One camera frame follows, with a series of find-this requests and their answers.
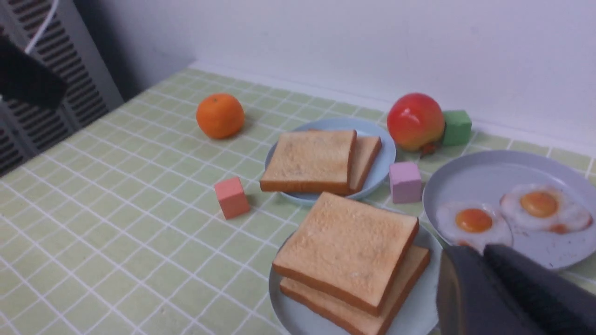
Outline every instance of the stack of toast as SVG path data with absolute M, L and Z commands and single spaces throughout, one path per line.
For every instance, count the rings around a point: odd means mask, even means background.
M 280 135 L 260 188 L 266 192 L 360 192 L 381 150 L 381 138 L 356 131 L 286 132 Z
M 280 289 L 352 335 L 383 335 L 430 262 L 418 227 L 324 192 L 273 261 Z

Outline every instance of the red apple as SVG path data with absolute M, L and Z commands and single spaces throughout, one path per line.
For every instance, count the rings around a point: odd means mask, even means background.
M 400 148 L 429 154 L 443 136 L 445 118 L 433 98 L 410 93 L 397 100 L 389 111 L 387 130 Z

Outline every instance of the gray plate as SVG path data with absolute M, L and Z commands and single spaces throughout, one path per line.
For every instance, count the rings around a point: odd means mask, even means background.
M 438 205 L 447 201 L 481 201 L 499 208 L 503 194 L 519 184 L 553 185 L 596 218 L 596 188 L 577 171 L 546 157 L 510 150 L 470 154 L 441 167 L 424 188 L 424 210 L 441 236 L 436 220 Z M 549 269 L 567 268 L 596 251 L 594 224 L 565 235 L 512 230 L 513 248 Z
M 373 122 L 341 117 L 337 119 L 322 119 L 306 123 L 292 131 L 307 131 L 309 129 L 320 129 L 325 131 L 340 131 L 354 129 L 358 136 L 378 136 L 381 138 L 381 150 L 372 163 L 362 190 L 358 193 L 346 196 L 348 199 L 360 200 L 376 190 L 383 184 L 389 174 L 389 166 L 395 162 L 396 148 L 393 139 L 383 128 Z M 265 169 L 271 162 L 277 142 L 271 147 L 265 159 Z M 288 200 L 303 205 L 312 206 L 321 195 L 320 193 L 281 193 Z
M 431 250 L 430 263 L 393 320 L 387 335 L 427 335 L 439 322 L 435 299 L 443 247 L 422 225 L 414 244 Z M 348 335 L 344 329 L 285 296 L 280 291 L 281 279 L 272 267 L 269 273 L 269 296 L 277 318 L 291 335 Z

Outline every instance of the wooden block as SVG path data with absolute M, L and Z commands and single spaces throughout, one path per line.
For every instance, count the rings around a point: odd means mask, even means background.
M 393 203 L 417 203 L 422 200 L 422 177 L 418 165 L 400 162 L 389 167 L 389 187 Z
M 442 144 L 446 147 L 464 145 L 470 140 L 472 134 L 472 120 L 465 110 L 444 111 L 445 134 Z
M 232 219 L 250 210 L 249 200 L 246 198 L 239 177 L 226 179 L 215 184 L 215 194 L 226 219 Z

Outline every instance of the tiled tablecloth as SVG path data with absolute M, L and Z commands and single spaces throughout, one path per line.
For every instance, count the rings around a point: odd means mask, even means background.
M 219 91 L 245 106 L 239 138 L 211 141 L 197 127 L 197 104 Z M 269 269 L 308 209 L 260 192 L 263 160 L 280 132 L 345 116 L 384 126 L 378 110 L 187 69 L 6 175 L 0 334 L 282 333 Z M 483 133 L 418 164 L 428 179 L 490 149 L 549 156 L 596 184 L 590 157 Z M 226 221 L 213 184 L 235 175 L 253 208 Z M 366 199 L 428 226 L 421 203 L 388 200 L 387 185 Z M 596 293 L 596 256 L 563 276 Z

